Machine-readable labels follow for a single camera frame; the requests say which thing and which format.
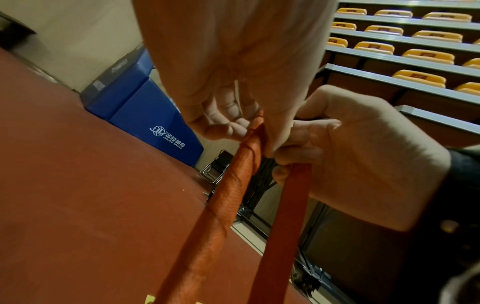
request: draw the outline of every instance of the hand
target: hand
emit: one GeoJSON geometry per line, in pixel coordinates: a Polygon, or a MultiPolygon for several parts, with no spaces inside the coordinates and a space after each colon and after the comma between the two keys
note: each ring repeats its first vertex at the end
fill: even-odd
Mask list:
{"type": "Polygon", "coordinates": [[[325,85],[297,116],[331,118],[294,122],[275,181],[311,163],[310,196],[359,219],[412,228],[450,168],[448,150],[381,98],[325,85]]]}
{"type": "Polygon", "coordinates": [[[185,121],[241,140],[264,110],[265,154],[288,138],[330,33],[334,0],[134,0],[145,44],[185,121]],[[239,101],[235,98],[238,80],[239,101]]]}

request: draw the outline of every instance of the yellow seat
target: yellow seat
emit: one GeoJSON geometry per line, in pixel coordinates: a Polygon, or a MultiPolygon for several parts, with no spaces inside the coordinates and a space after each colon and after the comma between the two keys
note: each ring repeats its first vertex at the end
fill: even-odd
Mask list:
{"type": "Polygon", "coordinates": [[[337,10],[337,13],[366,15],[367,10],[366,9],[359,9],[359,8],[339,8],[337,10]]]}
{"type": "Polygon", "coordinates": [[[389,27],[389,26],[368,26],[365,29],[365,32],[373,33],[382,33],[382,34],[392,34],[392,35],[404,35],[404,30],[398,27],[389,27]]]}
{"type": "Polygon", "coordinates": [[[473,58],[463,64],[464,67],[480,69],[480,58],[473,58]]]}
{"type": "Polygon", "coordinates": [[[329,46],[346,48],[346,47],[349,46],[349,41],[347,39],[343,39],[343,38],[330,37],[328,39],[328,45],[329,46]]]}
{"type": "Polygon", "coordinates": [[[458,86],[455,91],[464,92],[468,94],[480,95],[480,83],[478,82],[467,82],[458,86]]]}
{"type": "Polygon", "coordinates": [[[340,21],[335,21],[332,26],[334,29],[342,29],[342,30],[357,30],[357,25],[355,23],[350,23],[350,22],[340,22],[340,21]]]}
{"type": "Polygon", "coordinates": [[[355,49],[390,55],[393,55],[395,51],[395,47],[393,45],[371,41],[361,41],[356,44],[355,49]]]}
{"type": "Polygon", "coordinates": [[[450,53],[444,53],[439,51],[432,50],[422,50],[422,49],[410,49],[406,51],[403,57],[416,58],[428,61],[434,61],[438,63],[446,63],[449,65],[455,64],[455,55],[450,53]]]}
{"type": "Polygon", "coordinates": [[[380,10],[375,13],[375,16],[412,18],[414,14],[406,10],[380,10]]]}
{"type": "Polygon", "coordinates": [[[413,36],[418,38],[438,39],[452,42],[462,42],[464,39],[462,34],[429,30],[418,31],[413,36]]]}
{"type": "Polygon", "coordinates": [[[463,13],[449,13],[449,12],[431,12],[426,14],[423,19],[445,20],[445,21],[459,21],[471,22],[472,16],[463,13]]]}
{"type": "Polygon", "coordinates": [[[445,77],[430,74],[430,73],[411,71],[411,70],[400,70],[396,72],[393,75],[393,77],[404,79],[404,80],[415,81],[418,83],[422,83],[429,86],[435,86],[439,88],[445,88],[447,83],[447,80],[445,77]]]}

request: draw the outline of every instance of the white logo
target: white logo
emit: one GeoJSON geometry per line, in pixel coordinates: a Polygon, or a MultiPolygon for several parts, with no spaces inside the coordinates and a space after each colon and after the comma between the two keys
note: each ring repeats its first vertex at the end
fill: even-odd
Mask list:
{"type": "Polygon", "coordinates": [[[164,127],[162,126],[156,126],[154,128],[150,128],[150,131],[153,132],[153,134],[155,136],[158,136],[158,137],[162,137],[163,136],[163,139],[166,139],[168,140],[169,142],[171,142],[172,144],[174,144],[175,146],[177,146],[178,148],[180,149],[183,149],[185,147],[185,143],[182,142],[180,139],[178,139],[177,137],[173,136],[172,134],[170,134],[167,130],[165,130],[164,127]]]}
{"type": "Polygon", "coordinates": [[[164,127],[162,126],[156,126],[154,128],[150,128],[150,131],[152,131],[155,136],[163,136],[165,135],[166,133],[168,133],[164,127]]]}

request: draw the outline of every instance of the blue box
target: blue box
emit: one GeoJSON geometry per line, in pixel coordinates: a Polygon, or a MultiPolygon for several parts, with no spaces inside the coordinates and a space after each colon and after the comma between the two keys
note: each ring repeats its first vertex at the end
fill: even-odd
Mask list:
{"type": "Polygon", "coordinates": [[[176,106],[152,79],[109,121],[188,166],[195,166],[204,151],[176,106]]]}
{"type": "Polygon", "coordinates": [[[126,54],[80,94],[87,111],[108,120],[150,78],[154,64],[144,46],[126,54]]]}

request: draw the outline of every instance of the black sleeve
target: black sleeve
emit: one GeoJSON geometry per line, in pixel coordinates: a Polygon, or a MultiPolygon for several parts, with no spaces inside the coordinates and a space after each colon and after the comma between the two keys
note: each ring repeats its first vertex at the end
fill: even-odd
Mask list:
{"type": "Polygon", "coordinates": [[[480,259],[480,156],[450,154],[450,172],[414,229],[391,302],[438,303],[448,280],[480,259]]]}

